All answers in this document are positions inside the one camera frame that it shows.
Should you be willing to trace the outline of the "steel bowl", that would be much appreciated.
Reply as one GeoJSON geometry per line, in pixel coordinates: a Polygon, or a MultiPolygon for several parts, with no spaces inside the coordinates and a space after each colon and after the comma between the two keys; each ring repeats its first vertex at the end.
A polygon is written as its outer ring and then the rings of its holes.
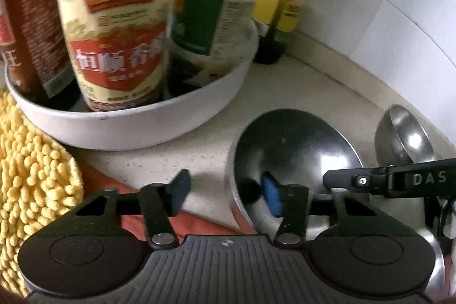
{"type": "Polygon", "coordinates": [[[433,271],[424,293],[432,301],[444,299],[447,296],[447,286],[444,255],[442,253],[441,246],[438,239],[436,239],[436,237],[428,229],[420,228],[417,230],[417,233],[427,241],[427,243],[433,248],[433,252],[435,254],[433,271]]]}
{"type": "Polygon", "coordinates": [[[329,123],[299,109],[275,109],[259,115],[236,137],[224,183],[240,230],[273,237],[281,220],[269,212],[258,189],[263,173],[282,184],[306,186],[314,198],[328,200],[322,183],[327,171],[362,167],[355,148],[329,123]]]}
{"type": "Polygon", "coordinates": [[[379,166],[409,165],[437,160],[425,129],[408,109],[393,104],[383,114],[375,132],[379,166]]]}

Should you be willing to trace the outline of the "steel bowl front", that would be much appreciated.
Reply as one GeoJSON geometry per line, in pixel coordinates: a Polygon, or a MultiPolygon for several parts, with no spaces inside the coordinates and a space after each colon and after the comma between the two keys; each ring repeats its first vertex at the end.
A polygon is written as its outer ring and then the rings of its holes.
{"type": "Polygon", "coordinates": [[[427,243],[433,248],[433,252],[435,254],[433,271],[424,293],[432,301],[444,299],[447,296],[447,286],[444,255],[442,253],[441,246],[438,239],[436,239],[436,237],[428,229],[420,228],[417,230],[417,233],[427,241],[427,243]]]}

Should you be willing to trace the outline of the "red cloth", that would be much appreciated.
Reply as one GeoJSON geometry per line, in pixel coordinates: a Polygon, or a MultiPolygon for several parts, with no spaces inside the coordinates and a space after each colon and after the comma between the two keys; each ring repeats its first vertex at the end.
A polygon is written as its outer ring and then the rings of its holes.
{"type": "MultiPolygon", "coordinates": [[[[109,187],[116,188],[120,194],[136,192],[136,189],[114,180],[86,162],[79,162],[78,167],[82,174],[85,198],[109,187]]],[[[176,217],[170,218],[166,218],[164,211],[159,211],[157,217],[152,217],[151,213],[147,213],[145,217],[142,213],[123,215],[121,226],[138,239],[149,242],[152,241],[152,234],[155,232],[174,234],[178,242],[182,242],[187,235],[243,235],[240,231],[234,231],[186,212],[179,212],[176,217]]]]}

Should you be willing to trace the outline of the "white rotating condiment rack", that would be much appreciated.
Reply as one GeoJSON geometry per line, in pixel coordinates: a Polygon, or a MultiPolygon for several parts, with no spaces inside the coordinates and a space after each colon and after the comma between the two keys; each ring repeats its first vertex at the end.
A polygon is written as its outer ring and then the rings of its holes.
{"type": "Polygon", "coordinates": [[[25,116],[57,142],[88,150],[138,150],[174,140],[220,113],[240,91],[258,46],[254,22],[243,27],[243,39],[234,48],[241,63],[223,78],[185,95],[143,107],[109,112],[88,112],[80,99],[71,110],[56,110],[33,103],[12,86],[9,89],[25,116]]]}

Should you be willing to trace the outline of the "yellow chenille mat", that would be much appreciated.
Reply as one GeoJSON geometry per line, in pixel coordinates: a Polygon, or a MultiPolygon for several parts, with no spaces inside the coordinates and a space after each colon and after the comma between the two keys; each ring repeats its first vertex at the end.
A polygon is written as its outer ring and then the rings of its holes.
{"type": "Polygon", "coordinates": [[[27,296],[19,272],[26,239],[66,214],[84,198],[75,159],[24,115],[1,89],[1,286],[27,296]]]}

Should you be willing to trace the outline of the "purple neck clear bottle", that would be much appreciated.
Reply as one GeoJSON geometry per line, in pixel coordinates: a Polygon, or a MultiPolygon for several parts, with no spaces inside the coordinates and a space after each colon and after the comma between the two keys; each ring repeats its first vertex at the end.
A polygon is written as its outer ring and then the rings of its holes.
{"type": "Polygon", "coordinates": [[[168,91],[181,96],[229,74],[241,62],[256,0],[175,0],[170,31],[168,91]]]}

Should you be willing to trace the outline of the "red label soy sauce bottle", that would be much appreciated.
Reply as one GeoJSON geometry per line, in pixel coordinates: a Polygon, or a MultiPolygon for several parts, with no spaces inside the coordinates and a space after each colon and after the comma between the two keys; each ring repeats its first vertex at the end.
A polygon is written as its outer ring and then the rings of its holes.
{"type": "Polygon", "coordinates": [[[80,98],[57,0],[1,0],[1,56],[26,99],[65,110],[80,98]]]}

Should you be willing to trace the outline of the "yellow cap vinegar bottle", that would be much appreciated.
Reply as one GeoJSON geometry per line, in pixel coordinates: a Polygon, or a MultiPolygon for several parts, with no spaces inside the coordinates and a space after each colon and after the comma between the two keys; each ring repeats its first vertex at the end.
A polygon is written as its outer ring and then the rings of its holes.
{"type": "Polygon", "coordinates": [[[87,106],[129,109],[162,99],[171,0],[57,0],[87,106]]]}

